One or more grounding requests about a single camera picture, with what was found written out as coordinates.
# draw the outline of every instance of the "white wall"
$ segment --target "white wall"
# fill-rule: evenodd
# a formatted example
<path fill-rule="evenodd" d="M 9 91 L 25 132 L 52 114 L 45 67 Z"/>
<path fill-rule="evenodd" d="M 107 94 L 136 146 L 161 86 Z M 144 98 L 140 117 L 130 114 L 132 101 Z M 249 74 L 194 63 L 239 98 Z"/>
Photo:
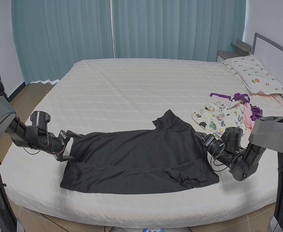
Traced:
<path fill-rule="evenodd" d="M 283 0 L 247 0 L 244 42 L 259 33 L 283 47 Z"/>
<path fill-rule="evenodd" d="M 11 0 L 0 0 L 0 76 L 8 96 L 24 82 L 13 41 Z"/>

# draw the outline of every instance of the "white headboard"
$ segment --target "white headboard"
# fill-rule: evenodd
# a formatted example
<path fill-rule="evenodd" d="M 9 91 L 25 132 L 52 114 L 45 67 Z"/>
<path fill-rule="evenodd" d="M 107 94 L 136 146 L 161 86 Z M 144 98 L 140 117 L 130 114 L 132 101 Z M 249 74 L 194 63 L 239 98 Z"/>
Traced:
<path fill-rule="evenodd" d="M 283 47 L 255 33 L 252 53 L 283 85 Z"/>

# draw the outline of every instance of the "gray nightstand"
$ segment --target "gray nightstand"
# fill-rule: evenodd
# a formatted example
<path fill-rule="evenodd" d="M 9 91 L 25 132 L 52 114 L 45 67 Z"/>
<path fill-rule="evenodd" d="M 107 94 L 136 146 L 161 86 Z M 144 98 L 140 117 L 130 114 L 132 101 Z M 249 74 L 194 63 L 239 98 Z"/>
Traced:
<path fill-rule="evenodd" d="M 217 62 L 228 58 L 248 56 L 251 52 L 251 46 L 237 39 L 236 43 L 231 43 L 235 47 L 235 52 L 218 51 Z"/>

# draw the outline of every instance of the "bed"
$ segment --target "bed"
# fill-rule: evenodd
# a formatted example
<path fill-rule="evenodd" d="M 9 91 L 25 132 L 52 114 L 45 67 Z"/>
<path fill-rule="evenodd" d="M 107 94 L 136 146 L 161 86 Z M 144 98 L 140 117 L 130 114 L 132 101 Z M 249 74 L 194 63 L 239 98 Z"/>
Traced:
<path fill-rule="evenodd" d="M 259 39 L 255 40 L 255 54 L 267 64 L 265 38 Z M 283 55 L 279 57 L 279 62 L 283 63 Z M 80 134 L 154 129 L 152 120 L 168 109 L 196 131 L 202 131 L 193 121 L 191 110 L 205 105 L 212 92 L 232 96 L 237 92 L 248 93 L 241 80 L 222 63 L 170 59 L 82 60 L 74 64 L 35 110 L 51 115 L 48 130 L 54 134 L 61 129 Z M 263 109 L 264 116 L 283 116 L 280 95 L 249 95 L 251 103 Z M 249 134 L 247 131 L 243 136 L 242 146 L 248 144 Z M 69 154 L 71 143 L 65 154 Z M 163 194 L 69 191 L 60 188 L 65 166 L 65 162 L 55 161 L 52 155 L 32 156 L 12 145 L 0 170 L 7 184 L 7 195 L 16 204 L 93 225 L 197 226 L 236 218 L 276 200 L 277 153 L 271 150 L 264 153 L 257 172 L 243 182 L 237 182 L 225 170 L 218 173 L 220 182 L 217 184 Z"/>

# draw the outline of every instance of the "teal curtain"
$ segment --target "teal curtain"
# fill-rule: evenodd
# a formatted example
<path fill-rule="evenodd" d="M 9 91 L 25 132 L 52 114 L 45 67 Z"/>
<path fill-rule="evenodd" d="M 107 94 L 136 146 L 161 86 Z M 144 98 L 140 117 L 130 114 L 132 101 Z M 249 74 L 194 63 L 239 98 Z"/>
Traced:
<path fill-rule="evenodd" d="M 12 0 L 25 83 L 61 79 L 83 59 L 113 58 L 110 0 Z"/>
<path fill-rule="evenodd" d="M 246 0 L 112 0 L 115 57 L 216 61 L 245 12 Z"/>

